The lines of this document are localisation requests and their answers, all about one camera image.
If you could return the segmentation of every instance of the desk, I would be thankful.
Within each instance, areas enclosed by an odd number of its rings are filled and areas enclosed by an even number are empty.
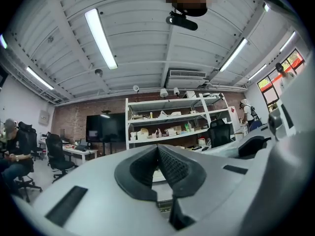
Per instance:
[[[87,150],[87,151],[80,151],[80,150],[73,149],[73,148],[65,148],[65,146],[63,146],[63,150],[67,151],[69,153],[72,153],[72,154],[81,155],[82,156],[82,164],[85,163],[85,156],[86,155],[90,155],[90,154],[94,153],[95,158],[97,158],[97,150],[96,149],[91,149],[91,150]]]

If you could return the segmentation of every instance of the brick wall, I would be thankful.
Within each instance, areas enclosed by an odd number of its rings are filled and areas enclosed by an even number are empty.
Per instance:
[[[244,112],[243,110],[240,110],[238,106],[240,101],[245,98],[244,94],[226,92],[224,93],[224,96],[226,98],[228,106],[235,106],[238,116],[242,117],[244,115]],[[158,93],[139,94],[138,98],[139,101],[160,100],[160,96]],[[128,100],[129,102],[135,102],[137,100],[136,95],[128,95]],[[125,103],[126,97],[120,96],[56,107],[53,116],[51,132],[54,134],[59,134],[60,129],[64,129],[65,136],[69,138],[72,142],[75,140],[85,139],[87,116],[100,115],[102,114],[101,111],[103,110],[110,110],[111,113],[124,113]],[[215,104],[215,109],[222,108],[225,108],[225,102],[223,100],[220,100]],[[178,138],[165,142],[171,145],[193,145],[197,143],[197,136]],[[100,154],[102,153],[101,144],[94,144],[94,147],[99,150]],[[125,149],[125,143],[113,144],[113,153]],[[108,145],[106,145],[105,151],[106,154],[109,153]]]

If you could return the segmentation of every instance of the fluorescent ceiling light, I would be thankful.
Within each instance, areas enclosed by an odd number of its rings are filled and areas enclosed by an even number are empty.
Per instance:
[[[245,38],[243,38],[243,40],[241,41],[241,43],[238,45],[238,47],[236,48],[236,50],[234,51],[234,53],[228,58],[228,60],[225,62],[225,64],[223,65],[223,67],[221,68],[220,72],[223,72],[224,70],[226,70],[226,68],[232,63],[232,61],[236,58],[236,56],[240,53],[240,51],[242,50],[242,48],[247,44],[247,40]]]
[[[292,38],[295,36],[296,32],[294,31],[291,35],[291,37],[287,40],[287,42],[281,47],[280,52],[284,50],[284,48],[288,45],[288,43],[292,40]]]
[[[41,83],[43,83],[46,87],[48,87],[50,90],[54,89],[51,85],[49,85],[46,81],[44,81],[42,78],[40,78],[30,67],[27,67],[26,70],[32,74],[35,78],[37,78]]]
[[[8,45],[6,44],[2,34],[0,35],[0,43],[3,46],[3,48],[6,49],[8,47]]]
[[[265,9],[266,12],[268,12],[268,10],[270,9],[269,6],[266,3],[264,3],[264,9]]]
[[[251,80],[253,77],[255,77],[258,73],[260,73],[264,68],[266,68],[266,64],[264,64],[264,66],[262,67],[262,68],[260,68],[253,76],[251,76],[250,78],[249,78],[249,80]]]
[[[105,118],[110,118],[110,116],[108,115],[100,115],[100,116],[105,117]]]
[[[88,22],[94,40],[99,48],[100,53],[102,54],[107,66],[109,69],[116,69],[117,64],[113,57],[113,54],[109,48],[100,18],[98,16],[97,9],[90,10],[86,12],[85,18]]]

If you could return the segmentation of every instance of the ceiling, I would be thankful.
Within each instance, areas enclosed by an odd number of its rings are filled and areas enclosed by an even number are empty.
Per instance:
[[[240,87],[289,29],[262,3],[212,0],[204,16],[188,17],[198,24],[190,31],[165,22],[172,9],[165,0],[24,0],[3,34],[8,48],[2,48],[0,62],[53,104],[123,93],[133,85],[142,92],[158,89],[172,68],[204,71],[212,84]],[[88,27],[84,13],[93,8],[100,12],[118,69],[108,69]],[[218,72],[242,36],[248,44]],[[54,89],[28,74],[27,66]]]

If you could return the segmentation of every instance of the air conditioner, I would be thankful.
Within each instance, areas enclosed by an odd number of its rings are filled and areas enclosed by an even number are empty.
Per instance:
[[[170,70],[166,88],[196,89],[209,81],[205,79],[206,76],[207,73],[205,72]]]

